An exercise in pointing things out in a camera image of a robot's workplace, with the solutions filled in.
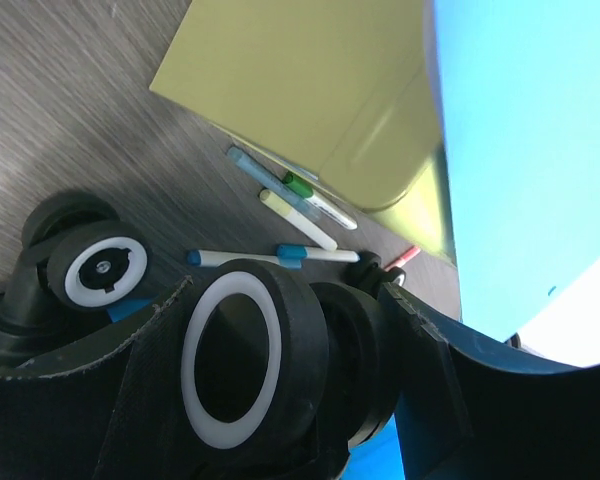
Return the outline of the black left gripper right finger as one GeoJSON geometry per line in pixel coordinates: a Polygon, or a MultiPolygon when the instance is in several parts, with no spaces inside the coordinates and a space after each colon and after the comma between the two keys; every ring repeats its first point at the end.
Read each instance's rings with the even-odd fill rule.
{"type": "Polygon", "coordinates": [[[600,364],[576,368],[494,340],[384,285],[409,479],[600,479],[600,364]]]}

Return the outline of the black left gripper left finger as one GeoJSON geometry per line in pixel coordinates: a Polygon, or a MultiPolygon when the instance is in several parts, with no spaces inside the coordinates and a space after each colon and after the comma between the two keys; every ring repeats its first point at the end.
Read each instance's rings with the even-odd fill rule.
{"type": "Polygon", "coordinates": [[[180,392],[184,277],[152,304],[18,368],[0,368],[0,479],[190,479],[180,392]]]}

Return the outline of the blue suitcase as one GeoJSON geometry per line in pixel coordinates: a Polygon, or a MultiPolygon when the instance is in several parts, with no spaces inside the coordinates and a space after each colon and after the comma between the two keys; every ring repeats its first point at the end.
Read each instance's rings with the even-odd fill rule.
{"type": "MultiPolygon", "coordinates": [[[[55,194],[28,216],[0,293],[0,368],[111,324],[148,272],[143,234],[97,196],[55,194]]],[[[194,284],[180,392],[190,479],[338,479],[398,400],[397,328],[367,292],[232,260],[194,284]]]]}

